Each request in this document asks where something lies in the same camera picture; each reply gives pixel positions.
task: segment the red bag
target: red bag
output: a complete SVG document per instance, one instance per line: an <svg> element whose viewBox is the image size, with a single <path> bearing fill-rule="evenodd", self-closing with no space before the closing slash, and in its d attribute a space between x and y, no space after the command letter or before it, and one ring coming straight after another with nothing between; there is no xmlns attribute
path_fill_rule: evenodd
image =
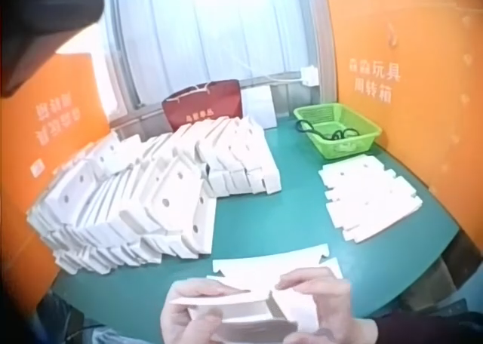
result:
<svg viewBox="0 0 483 344"><path fill-rule="evenodd" d="M240 81L222 80L199 84L170 95L162 103L169 125L181 125L220 116L243 116Z"/></svg>

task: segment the window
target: window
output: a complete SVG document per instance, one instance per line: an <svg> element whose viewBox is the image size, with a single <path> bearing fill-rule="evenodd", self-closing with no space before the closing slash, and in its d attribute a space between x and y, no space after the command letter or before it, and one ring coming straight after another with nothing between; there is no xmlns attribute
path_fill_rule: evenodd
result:
<svg viewBox="0 0 483 344"><path fill-rule="evenodd" d="M312 63L314 39L303 8L300 0L106 0L142 105L208 81L300 71Z"/></svg>

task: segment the hand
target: hand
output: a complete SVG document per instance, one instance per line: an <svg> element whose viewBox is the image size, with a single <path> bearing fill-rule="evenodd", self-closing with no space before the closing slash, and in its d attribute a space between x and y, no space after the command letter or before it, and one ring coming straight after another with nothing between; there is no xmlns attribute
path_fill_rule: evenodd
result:
<svg viewBox="0 0 483 344"><path fill-rule="evenodd" d="M225 296L241 293L216 280L191 278L171 285L161 313L161 333L165 344L211 344L211 336L221 324L221 312L212 311L191 320L188 307L170 302L178 297Z"/></svg>
<svg viewBox="0 0 483 344"><path fill-rule="evenodd" d="M278 290L292 288L312 295L320 329L315 333L293 333L284 344L374 344L377 326L373 321L352 317L350 283L335 278L326 267L296 269L280 277Z"/></svg>

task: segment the orange panel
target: orange panel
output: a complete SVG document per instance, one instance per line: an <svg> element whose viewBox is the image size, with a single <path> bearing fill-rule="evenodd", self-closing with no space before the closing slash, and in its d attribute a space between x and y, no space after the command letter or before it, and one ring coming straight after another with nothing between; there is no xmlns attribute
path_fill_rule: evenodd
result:
<svg viewBox="0 0 483 344"><path fill-rule="evenodd" d="M109 133L91 58L52 57L16 94L2 99L2 270L23 308L32 310L57 273L26 211L52 172ZM31 171L34 162L37 177Z"/></svg>
<svg viewBox="0 0 483 344"><path fill-rule="evenodd" d="M437 192L483 248L483 134L475 130L483 116L483 0L328 1L339 101L383 128L379 143ZM392 64L399 81L387 78ZM390 91L390 103L381 91Z"/></svg>

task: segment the teal table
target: teal table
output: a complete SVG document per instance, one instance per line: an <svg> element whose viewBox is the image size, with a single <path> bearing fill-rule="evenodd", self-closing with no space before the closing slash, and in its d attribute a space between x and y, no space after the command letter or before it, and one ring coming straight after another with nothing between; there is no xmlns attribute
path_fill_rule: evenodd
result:
<svg viewBox="0 0 483 344"><path fill-rule="evenodd" d="M387 153L374 147L386 167L406 178L423 206L385 232L355 244L345 242L325 208L318 170L325 163L292 121L266 132L281 173L282 191L218 201L213 254L200 260L163 258L159 266L120 268L101 276L59 274L54 292L118 332L160 342L158 318L171 283L212 274L212 259L283 253L327 243L352 282L353 311L366 316L395 299L441 255L458 226L428 189Z"/></svg>

